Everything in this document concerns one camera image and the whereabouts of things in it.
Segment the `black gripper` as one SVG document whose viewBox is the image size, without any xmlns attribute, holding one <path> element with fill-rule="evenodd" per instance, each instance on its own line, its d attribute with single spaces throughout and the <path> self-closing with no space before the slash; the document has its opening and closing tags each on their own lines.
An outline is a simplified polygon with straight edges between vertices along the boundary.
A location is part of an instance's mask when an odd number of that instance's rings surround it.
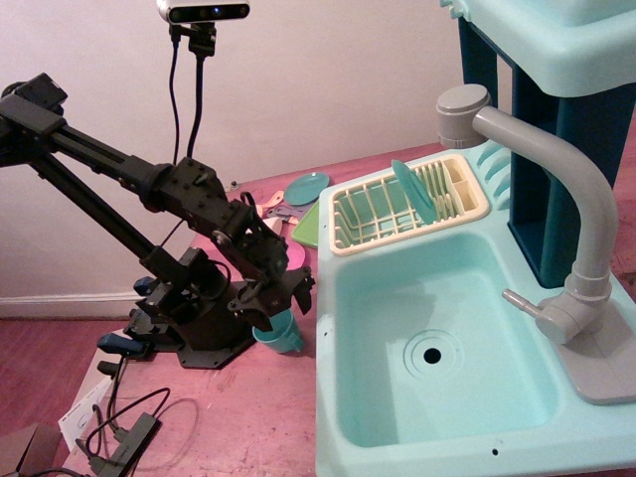
<svg viewBox="0 0 636 477">
<path fill-rule="evenodd" d="M 266 284 L 253 280 L 242 284 L 228 307 L 235 313 L 245 313 L 245 320 L 257 330 L 270 332 L 273 326 L 267 316 L 289 309 L 292 301 L 297 303 L 303 315 L 311 310 L 314 284 L 309 266 L 287 270 L 279 279 Z"/>
</svg>

